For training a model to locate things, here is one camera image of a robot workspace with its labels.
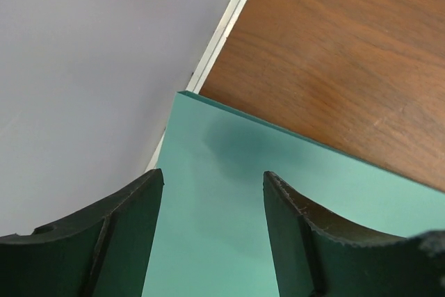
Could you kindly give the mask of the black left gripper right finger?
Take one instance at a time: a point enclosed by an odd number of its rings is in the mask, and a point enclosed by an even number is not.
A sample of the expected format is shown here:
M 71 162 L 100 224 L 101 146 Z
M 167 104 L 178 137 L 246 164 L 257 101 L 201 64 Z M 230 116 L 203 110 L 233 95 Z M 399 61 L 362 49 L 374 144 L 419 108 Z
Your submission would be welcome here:
M 372 230 L 270 171 L 263 190 L 281 296 L 444 295 L 444 231 L 404 238 Z

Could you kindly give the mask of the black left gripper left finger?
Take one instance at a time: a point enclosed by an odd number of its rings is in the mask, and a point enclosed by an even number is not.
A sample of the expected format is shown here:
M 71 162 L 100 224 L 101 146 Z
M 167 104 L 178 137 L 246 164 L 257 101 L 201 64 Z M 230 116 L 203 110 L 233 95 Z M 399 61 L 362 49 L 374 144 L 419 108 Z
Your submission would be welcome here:
M 26 236 L 1 238 L 2 296 L 141 296 L 159 216 L 163 174 Z

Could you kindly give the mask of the teal file folder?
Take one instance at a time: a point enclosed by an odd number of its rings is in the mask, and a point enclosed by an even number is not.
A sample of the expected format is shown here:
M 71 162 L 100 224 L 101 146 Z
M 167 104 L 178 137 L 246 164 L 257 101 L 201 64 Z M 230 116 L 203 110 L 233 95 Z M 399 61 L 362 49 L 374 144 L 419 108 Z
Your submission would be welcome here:
M 211 99 L 176 95 L 144 296 L 281 296 L 265 172 L 337 215 L 404 238 L 444 231 L 444 194 Z

